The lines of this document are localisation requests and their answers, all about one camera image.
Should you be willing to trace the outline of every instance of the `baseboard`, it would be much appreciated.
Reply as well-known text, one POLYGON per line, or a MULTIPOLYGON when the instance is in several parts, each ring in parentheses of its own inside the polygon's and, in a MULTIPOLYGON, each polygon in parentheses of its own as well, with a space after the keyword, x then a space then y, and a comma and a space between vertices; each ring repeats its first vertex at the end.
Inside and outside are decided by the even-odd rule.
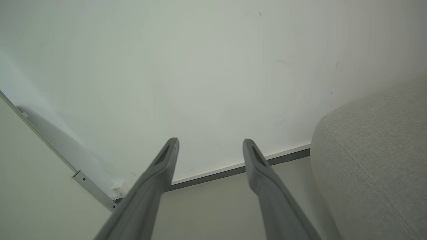
MULTIPOLYGON (((311 142, 304 143, 304 144, 301 144, 301 145, 299 145, 297 147, 294 147, 294 148, 291 148, 291 149, 288 149, 288 150, 282 150, 282 151, 277 151, 277 152, 272 152, 272 153, 266 154, 264 157, 266 158, 266 160, 270 160, 270 159, 273 159, 273 158, 278 158, 278 157, 285 156, 285 155, 288 155, 288 154, 291 154, 291 153, 295 153, 295 152, 299 152, 299 151, 302 151, 302 150, 309 149, 310 145, 311 145, 311 142)), ((229 170, 236 169, 236 168, 243 167, 243 166, 245 166, 245 162, 244 161, 236 162, 236 163, 233 163, 233 164, 230 164, 230 165, 226 165, 226 166, 223 166, 223 167, 214 168, 214 169, 211 169, 211 170, 208 170, 208 171, 204 171, 204 172, 201 172, 201 173, 196 173, 196 174, 193 174, 193 175, 190 175, 190 176, 186 176, 186 177, 183 177, 183 178, 174 179, 174 180, 172 180, 172 185, 183 183, 183 182, 186 182, 186 181, 191 181, 191 180, 194 180, 194 179, 203 178, 203 177, 210 176, 210 175, 217 174, 217 173, 222 173, 222 172, 229 171, 229 170)))

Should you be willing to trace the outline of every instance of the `white wall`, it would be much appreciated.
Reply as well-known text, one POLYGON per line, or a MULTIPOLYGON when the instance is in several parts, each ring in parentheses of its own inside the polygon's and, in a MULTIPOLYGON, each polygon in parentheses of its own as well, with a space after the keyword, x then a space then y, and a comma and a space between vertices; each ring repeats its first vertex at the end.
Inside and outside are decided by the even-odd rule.
POLYGON ((105 192, 170 137, 175 179, 309 142, 427 66, 425 0, 2 0, 0 89, 105 192))
MULTIPOLYGON (((273 166, 324 240, 341 236, 317 191, 310 158, 273 166)), ((264 240, 258 197, 246 173, 162 195, 153 240, 264 240)))
POLYGON ((110 211, 0 98, 0 238, 92 239, 110 211))

